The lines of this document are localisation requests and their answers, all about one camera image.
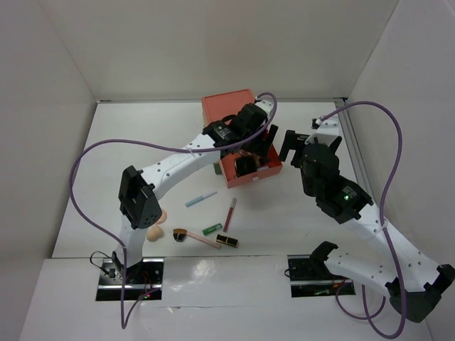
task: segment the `orange box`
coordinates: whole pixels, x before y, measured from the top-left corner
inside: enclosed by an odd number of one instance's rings
[[[202,108],[204,125],[207,126],[213,121],[220,121],[223,117],[237,114],[245,104],[254,102],[255,98],[250,89],[203,97]],[[225,177],[227,188],[233,188],[259,179],[268,178],[269,176],[278,174],[283,168],[283,164],[278,159],[278,153],[272,145],[269,154],[267,155],[270,161],[264,165],[268,166],[268,169],[260,170],[238,178],[235,173],[234,161],[239,157],[241,157],[241,155],[238,153],[231,154],[224,157],[220,162],[221,171]]]

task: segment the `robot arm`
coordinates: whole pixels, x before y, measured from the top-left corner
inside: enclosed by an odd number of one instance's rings
[[[158,221],[162,213],[159,200],[183,179],[230,153],[237,153],[241,149],[254,152],[257,148],[263,151],[262,139],[265,138],[265,132],[235,148],[213,149],[236,144],[256,133],[267,122],[271,109],[272,105],[262,100],[246,104],[237,115],[205,127],[201,134],[184,147],[189,153],[172,154],[141,170],[136,170],[133,166],[124,170],[119,190],[120,210],[123,214],[119,238],[126,247],[124,249],[119,245],[112,253],[112,259],[121,273],[126,251],[127,280],[140,272],[147,229]]]
[[[401,295],[397,273],[380,224],[379,208],[357,184],[340,175],[338,118],[313,120],[312,135],[287,131],[280,160],[295,150],[291,164],[301,171],[304,192],[316,198],[316,204],[328,216],[364,239],[381,257],[381,264],[371,264],[324,242],[311,255],[315,264],[332,274],[345,276],[369,286],[386,297],[400,312]],[[385,226],[395,246],[407,296],[408,320],[421,322],[441,299],[441,294],[455,279],[455,269],[435,261],[418,250],[390,222]]]

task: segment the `white tabletop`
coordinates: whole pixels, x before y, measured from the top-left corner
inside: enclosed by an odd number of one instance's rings
[[[280,102],[274,123],[279,127],[274,141],[279,151],[287,129],[310,134],[311,119],[335,109],[333,103]],[[86,146],[103,139],[136,139],[165,146],[182,147],[203,127],[200,102],[154,102],[99,104]],[[122,171],[159,162],[167,152],[142,146],[101,146],[83,158],[75,181],[75,196],[94,221],[118,234],[118,201]],[[355,180],[346,143],[337,151],[341,174]],[[208,166],[179,183],[160,205],[168,212],[162,224],[165,237],[145,242],[144,256],[239,256],[308,254],[328,240],[351,251],[370,250],[359,238],[340,227],[317,208],[314,198],[303,193],[298,169],[290,166],[291,155],[279,175],[228,190],[224,178]],[[190,208],[185,202],[211,190],[218,194]],[[193,239],[173,240],[172,229],[184,228],[196,234],[216,223],[224,224],[233,197],[237,198],[229,235],[240,246],[209,247]],[[71,203],[63,218],[53,257],[87,257],[100,250],[108,254],[115,241],[86,223]]]
[[[344,315],[333,296],[291,298],[286,267],[285,256],[166,259],[162,300],[140,303],[122,330],[119,302],[95,301],[97,268],[87,259],[48,259],[20,340],[383,340],[368,323]],[[380,298],[368,297],[376,311]],[[352,313],[362,313],[360,295],[341,300]],[[375,320],[391,333],[399,319],[387,304]],[[396,340],[431,337],[426,323],[408,322]]]

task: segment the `purple cable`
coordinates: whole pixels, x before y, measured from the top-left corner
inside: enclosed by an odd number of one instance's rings
[[[378,104],[376,102],[370,102],[370,101],[360,101],[360,102],[353,102],[353,103],[345,105],[344,107],[337,108],[337,110],[335,110],[334,112],[331,112],[330,114],[322,117],[321,121],[325,121],[326,119],[329,119],[333,115],[336,115],[339,112],[342,112],[343,110],[349,109],[351,107],[355,107],[357,105],[370,105],[370,106],[377,107],[378,109],[383,110],[392,119],[393,124],[395,125],[395,128],[397,130],[397,135],[398,135],[397,157],[395,158],[395,162],[393,164],[392,171],[390,172],[390,175],[389,175],[389,178],[387,179],[384,190],[382,191],[381,201],[380,201],[380,205],[379,205],[380,222],[381,222],[381,226],[384,226],[384,223],[385,223],[385,215],[384,215],[385,197],[389,190],[390,184],[392,183],[393,177],[395,176],[395,173],[397,172],[398,164],[400,163],[401,153],[402,153],[402,149],[403,149],[403,135],[401,132],[400,125],[398,124],[398,120],[395,118],[395,116],[393,116],[392,112],[389,109],[382,106],[381,104]],[[391,335],[387,335],[387,334],[384,334],[383,332],[381,332],[380,330],[378,330],[372,320],[374,315],[376,315],[376,314],[370,315],[368,312],[368,307],[367,307],[367,302],[366,302],[366,292],[365,292],[364,285],[362,285],[362,297],[363,297],[363,308],[365,310],[365,315],[366,315],[365,319],[368,320],[368,322],[371,325],[371,328],[374,329],[374,331],[376,331],[376,333],[379,334],[380,336],[384,337],[385,339],[391,340],[391,339],[395,339],[395,338],[399,337],[405,328],[406,314],[407,314],[407,302],[406,302],[406,295],[405,295],[405,282],[403,280],[403,274],[401,271],[400,261],[398,260],[397,252],[395,251],[395,248],[393,247],[393,243],[390,238],[387,227],[384,227],[382,230],[384,232],[385,239],[387,240],[387,244],[390,248],[390,252],[392,253],[393,262],[395,264],[395,268],[397,269],[398,282],[400,283],[401,318],[400,318],[400,325],[398,326],[397,331]],[[340,306],[341,310],[353,318],[363,320],[364,318],[350,314],[344,307],[341,306],[341,303],[338,299],[338,293],[339,293],[339,289],[336,293],[336,302]],[[383,308],[384,307],[382,305],[377,313],[380,313],[380,311]]]
[[[161,149],[162,151],[172,151],[174,153],[194,153],[194,152],[209,153],[211,151],[222,151],[222,150],[225,150],[225,149],[241,146],[241,145],[243,145],[243,144],[255,139],[260,134],[262,134],[262,132],[264,132],[265,129],[267,129],[267,127],[272,123],[272,120],[275,117],[275,114],[277,112],[277,105],[278,105],[277,98],[271,92],[263,92],[263,93],[257,95],[257,98],[259,99],[259,98],[264,97],[264,96],[270,96],[273,99],[273,107],[272,107],[272,110],[270,110],[270,115],[269,115],[269,118],[268,118],[267,122],[265,122],[264,126],[262,126],[253,135],[251,135],[250,137],[246,138],[245,140],[236,142],[235,144],[230,144],[228,146],[217,147],[217,148],[192,149],[191,151],[189,151],[188,149],[179,149],[179,148],[165,147],[165,146],[160,146],[158,144],[150,144],[148,142],[142,142],[142,141],[126,140],[126,139],[109,139],[109,140],[99,141],[99,142],[87,147],[76,158],[73,166],[71,167],[70,176],[68,178],[69,189],[70,189],[70,200],[73,203],[74,208],[76,209],[77,213],[79,213],[79,215],[86,222],[91,224],[93,227],[96,227],[99,231],[104,232],[109,237],[113,238],[117,243],[120,244],[120,246],[124,250],[124,253],[123,253],[123,255],[124,255],[124,263],[123,263],[124,267],[123,267],[123,273],[122,273],[122,289],[120,291],[120,315],[121,315],[121,319],[122,319],[122,329],[125,329],[127,327],[129,316],[131,315],[131,312],[133,311],[133,309],[136,306],[136,304],[139,303],[146,295],[149,295],[150,293],[153,293],[154,291],[156,291],[158,289],[156,289],[156,288],[155,289],[151,289],[150,291],[146,292],[145,294],[140,295],[138,297],[138,299],[136,300],[136,302],[134,302],[133,306],[129,309],[129,312],[127,313],[127,318],[126,319],[124,318],[125,285],[127,284],[127,270],[126,269],[128,267],[127,266],[126,246],[125,246],[125,244],[123,243],[123,241],[119,237],[117,237],[115,234],[109,232],[104,227],[101,227],[96,222],[91,220],[87,215],[85,215],[85,213],[80,209],[78,203],[76,202],[76,199],[75,199],[75,196],[74,196],[73,186],[74,186],[74,181],[76,179],[77,169],[79,167],[79,164],[80,164],[80,161],[81,161],[82,157],[85,154],[87,154],[89,151],[91,151],[92,149],[94,149],[94,148],[96,148],[98,146],[101,146],[103,144],[136,144],[136,145],[139,145],[139,146],[146,146],[146,147],[152,147],[152,148],[156,148],[156,149]]]
[[[352,318],[355,318],[356,320],[367,320],[368,318],[366,316],[356,316],[352,313],[349,313],[342,305],[341,305],[341,302],[340,302],[340,292],[341,290],[345,287],[345,286],[348,286],[349,283],[346,283],[344,285],[342,285],[341,287],[338,288],[338,290],[336,291],[335,293],[335,300],[338,304],[338,307],[340,307],[340,309],[347,315],[347,316],[350,316]],[[381,306],[379,307],[378,311],[374,314],[372,314],[370,316],[370,318],[375,318],[376,316],[378,316],[379,314],[381,314],[382,310],[384,309],[385,307],[385,297],[382,297],[382,303],[381,303]]]

